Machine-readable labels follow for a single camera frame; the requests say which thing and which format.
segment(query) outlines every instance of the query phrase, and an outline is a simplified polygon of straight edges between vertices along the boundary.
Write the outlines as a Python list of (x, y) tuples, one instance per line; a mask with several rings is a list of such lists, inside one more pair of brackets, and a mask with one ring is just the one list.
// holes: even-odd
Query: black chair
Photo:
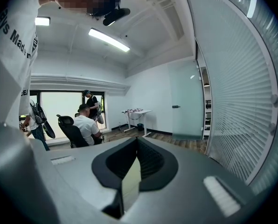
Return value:
[(77, 126), (74, 126), (74, 120), (70, 116), (58, 117), (58, 125), (64, 132), (66, 137), (70, 140), (70, 147), (86, 147), (89, 146), (85, 139), (82, 137), (81, 132)]

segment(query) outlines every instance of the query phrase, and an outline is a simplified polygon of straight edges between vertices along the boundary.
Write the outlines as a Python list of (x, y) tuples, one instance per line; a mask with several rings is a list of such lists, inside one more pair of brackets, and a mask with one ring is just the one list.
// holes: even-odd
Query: frosted glass wall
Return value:
[(272, 63), (224, 0), (189, 1), (212, 89), (207, 154), (249, 183), (267, 156), (278, 115), (271, 101), (278, 92), (277, 82), (271, 82)]

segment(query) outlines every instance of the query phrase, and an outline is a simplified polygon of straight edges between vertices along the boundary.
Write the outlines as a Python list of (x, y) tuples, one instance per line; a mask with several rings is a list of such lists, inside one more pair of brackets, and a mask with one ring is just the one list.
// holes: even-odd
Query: white desk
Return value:
[[(138, 111), (138, 112), (133, 112), (133, 113), (129, 113), (129, 114), (142, 114), (143, 116), (143, 125), (144, 125), (144, 136), (143, 137), (146, 137), (148, 135), (151, 134), (151, 132), (147, 133), (147, 128), (146, 128), (146, 114), (151, 112), (152, 110), (142, 110), (142, 111)], [(129, 129), (125, 130), (125, 132), (131, 130), (131, 129), (134, 129), (135, 127), (131, 128), (131, 125), (130, 125), (130, 118), (129, 118), (129, 115), (128, 113), (125, 113), (126, 114), (126, 117), (127, 117), (127, 120), (128, 120), (128, 125), (129, 125)]]

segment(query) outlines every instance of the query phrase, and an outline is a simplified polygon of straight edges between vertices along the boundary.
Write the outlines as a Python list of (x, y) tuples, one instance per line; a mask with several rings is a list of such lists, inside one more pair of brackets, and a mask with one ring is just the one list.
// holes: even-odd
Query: ceiling light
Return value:
[(35, 24), (37, 26), (49, 26), (51, 19), (49, 17), (36, 17)]
[(123, 50), (124, 52), (127, 52), (130, 50), (130, 48), (128, 48), (127, 46), (125, 46), (124, 44), (114, 40), (112, 37), (109, 37), (108, 35), (104, 34), (104, 33), (101, 33), (100, 31), (98, 30), (95, 30), (95, 29), (90, 29), (88, 35), (91, 35), (95, 38), (98, 38), (104, 42), (107, 42), (121, 50)]

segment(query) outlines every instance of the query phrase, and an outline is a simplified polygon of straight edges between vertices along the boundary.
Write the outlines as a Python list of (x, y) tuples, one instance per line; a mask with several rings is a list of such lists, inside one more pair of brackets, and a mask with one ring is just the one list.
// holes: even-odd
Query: person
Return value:
[[(29, 113), (31, 68), (38, 50), (35, 19), (49, 2), (99, 18), (113, 11), (119, 0), (8, 1), (0, 13), (0, 123), (11, 127), (18, 128), (18, 116)], [(7, 102), (2, 93), (8, 94)]]
[[(33, 100), (30, 100), (30, 105), (32, 106), (35, 106), (35, 103)], [(49, 151), (49, 147), (45, 141), (45, 138), (44, 138), (44, 134), (43, 134), (43, 131), (42, 131), (42, 126), (37, 124), (36, 121), (35, 121), (35, 114), (33, 113), (33, 110), (30, 106), (30, 112), (29, 112), (29, 115), (26, 117), (25, 121), (23, 122), (22, 124), (22, 130), (24, 130), (24, 128), (26, 126), (30, 127), (30, 130), (31, 130), (31, 133), (33, 135), (33, 137), (37, 140), (40, 140), (42, 141), (44, 147), (45, 147), (45, 150), (46, 151)]]
[(100, 130), (93, 119), (88, 118), (90, 108), (87, 104), (79, 106), (80, 116), (74, 118), (74, 125), (80, 129), (82, 137), (89, 146), (100, 144), (102, 142)]
[(99, 102), (97, 101), (97, 97), (93, 96), (92, 93), (89, 90), (84, 90), (83, 91), (83, 97), (87, 97), (88, 100), (86, 104), (90, 108), (90, 114), (89, 117), (90, 119), (93, 119), (97, 116), (97, 110), (99, 108)]

